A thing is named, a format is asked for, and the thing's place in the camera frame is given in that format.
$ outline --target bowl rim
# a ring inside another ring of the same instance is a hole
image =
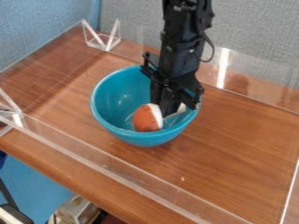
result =
[[[107,75],[98,83],[98,85],[95,86],[93,93],[91,93],[91,97],[90,97],[90,108],[91,108],[91,112],[93,115],[95,117],[95,119],[98,120],[99,124],[109,129],[110,131],[113,131],[114,133],[118,133],[122,136],[127,136],[127,137],[159,137],[163,136],[166,134],[170,134],[173,132],[177,132],[179,129],[185,128],[187,126],[187,124],[191,122],[191,120],[194,119],[194,117],[198,115],[201,109],[198,108],[197,110],[194,110],[185,118],[185,122],[183,123],[178,123],[175,124],[173,127],[167,128],[167,129],[161,129],[158,131],[151,131],[151,132],[139,132],[139,131],[133,131],[133,130],[127,130],[127,129],[122,129],[118,126],[115,126],[114,124],[111,124],[99,114],[98,111],[98,107],[97,107],[97,92],[101,88],[101,86],[105,85],[106,81],[113,77],[117,76],[121,72],[125,72],[127,70],[133,70],[133,69],[138,69],[141,67],[141,65],[134,65],[134,66],[127,66],[119,70],[117,70],[114,73],[111,73],[110,75]]]

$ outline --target gray fabric wall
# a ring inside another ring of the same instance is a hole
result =
[[[102,0],[101,29],[109,32],[117,18],[123,37],[161,47],[163,0]],[[299,88],[299,1],[214,0],[217,17],[210,37],[219,47],[242,53],[233,67],[262,79]]]

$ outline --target ball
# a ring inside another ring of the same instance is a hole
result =
[[[134,114],[134,127],[137,131],[149,132],[161,130],[165,126],[163,113],[157,104],[143,105]]]

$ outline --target teal bowl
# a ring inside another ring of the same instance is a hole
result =
[[[141,66],[131,66],[101,81],[90,98],[91,111],[102,126],[122,141],[142,147],[153,147],[171,141],[199,113],[198,109],[187,108],[185,113],[165,121],[162,130],[135,131],[131,118],[137,109],[150,103],[150,84]]]

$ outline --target wooden surface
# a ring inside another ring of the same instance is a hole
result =
[[[298,159],[298,115],[205,85],[202,110],[186,131],[159,147],[130,146],[97,123],[90,93],[107,74],[135,62],[82,41],[82,32],[71,31],[0,77],[26,112],[246,220],[280,223]],[[123,221],[190,223],[19,131],[0,146]]]

